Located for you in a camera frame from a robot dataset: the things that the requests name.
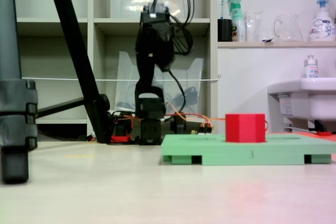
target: tripod leg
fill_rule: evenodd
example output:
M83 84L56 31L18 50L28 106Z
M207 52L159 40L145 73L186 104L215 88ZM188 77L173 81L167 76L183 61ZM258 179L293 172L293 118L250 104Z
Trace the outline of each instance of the tripod leg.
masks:
M87 101L85 108L97 136L97 141L99 143L109 142L111 138L108 117L110 104L107 96L100 95L98 92L74 6L71 0L54 0L54 2L83 97Z
M21 79L15 0L0 0L0 150L4 183L28 180L28 150L37 147L37 93Z

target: connector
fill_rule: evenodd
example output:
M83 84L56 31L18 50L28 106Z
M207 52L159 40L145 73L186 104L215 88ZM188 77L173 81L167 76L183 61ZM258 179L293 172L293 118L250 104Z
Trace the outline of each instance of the connector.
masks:
M211 135L212 133L212 127L209 123L206 123L204 127L199 127L198 134L199 135Z

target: soap dispenser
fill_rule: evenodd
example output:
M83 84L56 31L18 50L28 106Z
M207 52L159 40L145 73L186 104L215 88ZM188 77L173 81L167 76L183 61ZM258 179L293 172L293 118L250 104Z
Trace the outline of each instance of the soap dispenser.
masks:
M326 11L326 4L328 0L318 0L317 4L320 5L316 19L310 31L310 41L335 41L335 24L330 18L329 13Z

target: green platform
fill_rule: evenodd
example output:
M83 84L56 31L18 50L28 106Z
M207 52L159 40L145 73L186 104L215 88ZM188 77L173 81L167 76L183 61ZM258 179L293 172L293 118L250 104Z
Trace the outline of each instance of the green platform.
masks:
M166 135L163 161L202 165L330 164L336 142L298 134L270 134L266 143L226 143L224 135Z

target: hand sanitizer bottle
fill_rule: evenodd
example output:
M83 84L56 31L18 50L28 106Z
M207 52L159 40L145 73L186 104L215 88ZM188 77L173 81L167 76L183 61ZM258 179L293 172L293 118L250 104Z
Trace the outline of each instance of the hand sanitizer bottle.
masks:
M319 68L317 64L317 59L314 59L314 55L308 55L308 59L304 62L305 78L318 78Z

